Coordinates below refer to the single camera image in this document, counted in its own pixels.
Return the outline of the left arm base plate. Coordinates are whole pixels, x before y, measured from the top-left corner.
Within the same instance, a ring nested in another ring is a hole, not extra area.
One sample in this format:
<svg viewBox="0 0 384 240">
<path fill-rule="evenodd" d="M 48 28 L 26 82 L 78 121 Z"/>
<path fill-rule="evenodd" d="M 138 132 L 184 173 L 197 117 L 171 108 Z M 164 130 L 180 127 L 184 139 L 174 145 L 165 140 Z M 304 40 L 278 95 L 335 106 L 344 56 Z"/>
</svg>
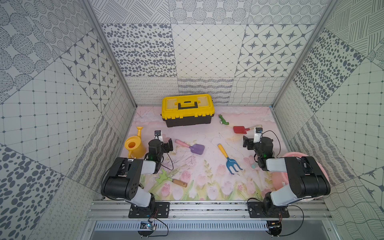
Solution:
<svg viewBox="0 0 384 240">
<path fill-rule="evenodd" d="M 130 219 L 144 219 L 144 218 L 158 218 L 166 219 L 169 217 L 170 202 L 151 202 L 146 208 L 131 205 L 129 218 Z"/>
</svg>

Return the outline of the purple shovel pink handle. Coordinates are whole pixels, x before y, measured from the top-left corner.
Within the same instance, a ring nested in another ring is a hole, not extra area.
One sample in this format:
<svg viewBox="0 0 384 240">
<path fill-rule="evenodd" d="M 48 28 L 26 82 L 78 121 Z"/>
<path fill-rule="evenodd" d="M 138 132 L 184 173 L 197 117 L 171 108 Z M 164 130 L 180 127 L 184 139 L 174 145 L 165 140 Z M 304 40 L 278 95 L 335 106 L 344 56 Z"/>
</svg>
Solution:
<svg viewBox="0 0 384 240">
<path fill-rule="evenodd" d="M 188 145 L 187 143 L 182 142 L 180 140 L 175 140 L 175 143 L 180 145 L 180 146 L 189 148 L 193 154 L 197 154 L 197 155 L 202 155 L 204 150 L 205 150 L 205 146 L 200 145 L 200 144 L 194 144 L 191 146 L 191 145 Z"/>
</svg>

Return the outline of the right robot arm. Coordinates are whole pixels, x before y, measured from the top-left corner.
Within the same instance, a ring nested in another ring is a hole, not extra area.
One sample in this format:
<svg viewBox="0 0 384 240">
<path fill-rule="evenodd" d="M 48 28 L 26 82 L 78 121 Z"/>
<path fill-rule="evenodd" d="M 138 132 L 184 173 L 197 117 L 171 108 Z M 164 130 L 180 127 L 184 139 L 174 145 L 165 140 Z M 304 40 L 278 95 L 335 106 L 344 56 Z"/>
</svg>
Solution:
<svg viewBox="0 0 384 240">
<path fill-rule="evenodd" d="M 261 170 L 286 173 L 288 176 L 286 186 L 265 195 L 264 211 L 286 207 L 302 199 L 330 194 L 329 180 L 313 157 L 274 158 L 273 140 L 268 137 L 260 137 L 260 140 L 256 142 L 254 139 L 243 136 L 243 147 L 255 152 L 257 164 Z"/>
</svg>

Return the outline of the red shovel wooden handle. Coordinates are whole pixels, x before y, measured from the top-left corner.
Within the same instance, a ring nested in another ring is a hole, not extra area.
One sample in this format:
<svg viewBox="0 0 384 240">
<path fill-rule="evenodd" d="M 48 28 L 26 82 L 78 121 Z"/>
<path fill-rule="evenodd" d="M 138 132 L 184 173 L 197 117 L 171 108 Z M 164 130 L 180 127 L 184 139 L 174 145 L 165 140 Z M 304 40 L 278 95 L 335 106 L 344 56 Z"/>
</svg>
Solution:
<svg viewBox="0 0 384 240">
<path fill-rule="evenodd" d="M 233 126 L 233 130 L 236 134 L 246 134 L 247 131 L 250 131 L 254 128 L 262 128 L 263 126 L 262 125 L 255 125 L 255 126 L 252 126 L 252 127 L 244 127 L 244 126 Z"/>
</svg>

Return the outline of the yellow watering can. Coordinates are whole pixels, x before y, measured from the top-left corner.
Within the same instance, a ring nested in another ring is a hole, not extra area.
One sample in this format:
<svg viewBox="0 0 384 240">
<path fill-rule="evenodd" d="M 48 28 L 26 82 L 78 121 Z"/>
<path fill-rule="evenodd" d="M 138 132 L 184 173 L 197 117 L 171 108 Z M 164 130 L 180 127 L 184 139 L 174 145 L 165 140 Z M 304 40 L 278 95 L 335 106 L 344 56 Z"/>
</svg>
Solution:
<svg viewBox="0 0 384 240">
<path fill-rule="evenodd" d="M 137 135 L 125 141 L 124 147 L 128 150 L 129 159 L 142 159 L 146 154 L 146 147 L 141 138 L 142 129 L 143 127 L 137 127 Z"/>
</svg>

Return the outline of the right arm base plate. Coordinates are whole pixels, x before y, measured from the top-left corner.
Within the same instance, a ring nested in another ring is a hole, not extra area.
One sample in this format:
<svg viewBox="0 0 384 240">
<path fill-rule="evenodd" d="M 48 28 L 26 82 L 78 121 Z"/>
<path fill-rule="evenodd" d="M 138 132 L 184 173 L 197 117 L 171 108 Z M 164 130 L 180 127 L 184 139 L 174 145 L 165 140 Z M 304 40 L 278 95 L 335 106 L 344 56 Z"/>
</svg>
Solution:
<svg viewBox="0 0 384 240">
<path fill-rule="evenodd" d="M 247 203 L 248 212 L 250 218 L 289 218 L 290 214 L 287 207 L 277 207 L 271 205 L 270 207 L 265 207 L 264 203 L 261 202 L 248 202 Z"/>
</svg>

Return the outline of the green rake wooden handle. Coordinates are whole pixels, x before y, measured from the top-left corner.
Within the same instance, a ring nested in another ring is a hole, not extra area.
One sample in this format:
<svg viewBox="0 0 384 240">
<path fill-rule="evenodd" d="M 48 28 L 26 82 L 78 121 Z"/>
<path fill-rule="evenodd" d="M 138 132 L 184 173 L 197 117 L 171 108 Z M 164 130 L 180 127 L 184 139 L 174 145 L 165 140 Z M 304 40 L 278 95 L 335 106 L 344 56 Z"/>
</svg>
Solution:
<svg viewBox="0 0 384 240">
<path fill-rule="evenodd" d="M 167 172 L 165 170 L 162 170 L 161 173 L 159 173 L 159 177 L 156 179 L 156 182 L 161 184 L 165 181 L 170 181 L 170 182 L 172 182 L 178 186 L 181 186 L 183 188 L 186 188 L 188 186 L 187 183 L 185 183 L 181 180 L 177 180 L 177 179 L 173 179 L 173 178 L 168 177 Z"/>
</svg>

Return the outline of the pink plastic bucket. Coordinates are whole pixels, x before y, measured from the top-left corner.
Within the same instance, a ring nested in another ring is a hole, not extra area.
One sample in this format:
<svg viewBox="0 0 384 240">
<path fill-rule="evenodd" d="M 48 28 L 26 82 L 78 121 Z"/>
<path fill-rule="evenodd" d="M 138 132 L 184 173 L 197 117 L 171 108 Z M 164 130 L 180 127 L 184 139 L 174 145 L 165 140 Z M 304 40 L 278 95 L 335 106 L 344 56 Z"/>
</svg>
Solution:
<svg viewBox="0 0 384 240">
<path fill-rule="evenodd" d="M 303 153 L 300 153 L 300 152 L 289 152 L 289 153 L 286 153 L 284 154 L 281 158 L 285 158 L 285 157 L 297 157 L 297 158 L 301 158 L 301 157 L 307 157 L 308 155 L 306 154 L 303 154 Z M 326 170 L 323 168 L 323 166 L 317 162 L 320 169 L 322 170 L 323 174 L 325 175 L 325 177 L 327 178 L 327 180 L 329 181 L 329 176 L 326 172 Z M 273 186 L 276 190 L 279 190 L 281 188 L 283 188 L 284 186 L 286 186 L 287 184 L 289 184 L 289 179 L 288 179 L 288 174 L 287 173 L 281 173 L 281 172 L 272 172 L 272 181 L 273 181 Z"/>
</svg>

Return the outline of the blue fork yellow handle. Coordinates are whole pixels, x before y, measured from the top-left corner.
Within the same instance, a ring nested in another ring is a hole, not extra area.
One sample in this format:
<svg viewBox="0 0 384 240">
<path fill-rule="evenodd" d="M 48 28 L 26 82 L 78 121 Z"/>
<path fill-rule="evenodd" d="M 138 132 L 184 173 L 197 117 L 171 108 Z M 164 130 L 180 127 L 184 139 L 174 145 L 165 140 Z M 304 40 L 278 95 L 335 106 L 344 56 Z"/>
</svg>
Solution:
<svg viewBox="0 0 384 240">
<path fill-rule="evenodd" d="M 218 148 L 219 150 L 221 151 L 221 153 L 224 155 L 224 157 L 227 159 L 226 161 L 226 166 L 227 166 L 227 169 L 228 171 L 230 172 L 231 175 L 234 175 L 233 171 L 234 170 L 236 173 L 238 173 L 239 171 L 242 171 L 243 169 L 239 166 L 239 164 L 237 163 L 236 160 L 234 159 L 231 159 L 227 152 L 225 151 L 225 149 L 223 148 L 223 146 L 221 144 L 218 144 Z"/>
</svg>

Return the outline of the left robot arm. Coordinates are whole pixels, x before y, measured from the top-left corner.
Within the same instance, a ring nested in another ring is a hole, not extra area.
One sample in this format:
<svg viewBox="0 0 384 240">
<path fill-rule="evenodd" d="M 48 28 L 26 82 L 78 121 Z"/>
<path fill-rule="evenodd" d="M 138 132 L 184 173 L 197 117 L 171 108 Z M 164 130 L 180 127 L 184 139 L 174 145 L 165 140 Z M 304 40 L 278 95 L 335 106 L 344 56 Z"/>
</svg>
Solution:
<svg viewBox="0 0 384 240">
<path fill-rule="evenodd" d="M 144 211 L 154 211 L 155 197 L 140 187 L 142 175 L 157 174 L 162 167 L 163 155 L 173 151 L 172 139 L 149 142 L 145 159 L 116 158 L 101 184 L 101 194 L 111 200 L 124 200 Z"/>
</svg>

